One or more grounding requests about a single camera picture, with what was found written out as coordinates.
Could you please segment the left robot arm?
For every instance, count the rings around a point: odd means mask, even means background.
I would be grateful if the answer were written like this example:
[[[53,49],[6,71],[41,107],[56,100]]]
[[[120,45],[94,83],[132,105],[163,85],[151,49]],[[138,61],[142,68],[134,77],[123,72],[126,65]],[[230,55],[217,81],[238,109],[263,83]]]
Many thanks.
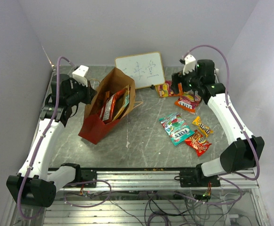
[[[29,155],[15,176],[6,182],[16,203],[37,207],[52,205],[56,192],[69,184],[77,187],[82,182],[81,167],[64,163],[48,174],[53,148],[79,103],[90,104],[96,91],[84,74],[60,74],[51,81],[52,93],[45,100],[39,121],[37,137]]]

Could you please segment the red Doritos bag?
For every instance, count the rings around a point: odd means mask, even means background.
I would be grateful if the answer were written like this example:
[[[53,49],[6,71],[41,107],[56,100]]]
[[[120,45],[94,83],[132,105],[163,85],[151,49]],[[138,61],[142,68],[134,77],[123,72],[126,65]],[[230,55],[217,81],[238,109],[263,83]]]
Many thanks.
[[[119,91],[111,95],[108,101],[106,102],[105,106],[101,109],[100,112],[98,112],[100,119],[106,124],[113,121],[112,120],[113,109],[114,109],[115,101],[118,94],[119,94]]]

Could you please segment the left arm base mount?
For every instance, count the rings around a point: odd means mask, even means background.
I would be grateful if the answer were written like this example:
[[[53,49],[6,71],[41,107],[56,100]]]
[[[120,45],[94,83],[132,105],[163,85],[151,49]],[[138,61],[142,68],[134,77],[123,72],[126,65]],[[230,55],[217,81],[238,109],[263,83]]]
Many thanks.
[[[52,181],[57,190],[64,187],[82,185],[86,188],[95,188],[97,184],[97,173],[93,170],[83,170],[70,166],[61,166],[57,171],[50,174],[47,180],[49,182]]]

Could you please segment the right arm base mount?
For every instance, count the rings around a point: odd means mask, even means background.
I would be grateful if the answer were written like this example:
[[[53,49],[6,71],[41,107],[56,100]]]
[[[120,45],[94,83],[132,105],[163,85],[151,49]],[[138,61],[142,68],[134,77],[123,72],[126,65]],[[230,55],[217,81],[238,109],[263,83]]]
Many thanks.
[[[206,177],[200,168],[184,168],[174,179],[180,182],[181,187],[220,187],[218,176]]]

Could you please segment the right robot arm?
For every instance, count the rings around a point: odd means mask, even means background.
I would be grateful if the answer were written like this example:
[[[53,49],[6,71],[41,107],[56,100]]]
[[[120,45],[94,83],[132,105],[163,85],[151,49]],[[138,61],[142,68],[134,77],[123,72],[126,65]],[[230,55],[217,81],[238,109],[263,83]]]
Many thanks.
[[[183,70],[172,75],[174,93],[180,90],[195,92],[213,111],[228,141],[228,147],[219,158],[200,164],[193,176],[198,186],[204,186],[211,176],[227,173],[240,174],[241,170],[260,170],[259,159],[265,142],[245,126],[236,112],[226,88],[215,81],[215,64],[212,60],[196,60],[192,55],[183,57]]]

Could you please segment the red brown paper bag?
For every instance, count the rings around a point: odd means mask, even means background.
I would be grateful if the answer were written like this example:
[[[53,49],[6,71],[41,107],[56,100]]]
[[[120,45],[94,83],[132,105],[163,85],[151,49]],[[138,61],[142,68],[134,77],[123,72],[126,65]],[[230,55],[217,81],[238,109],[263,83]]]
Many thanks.
[[[85,107],[79,136],[93,144],[101,141],[135,107],[135,82],[114,68],[99,83],[97,94]]]

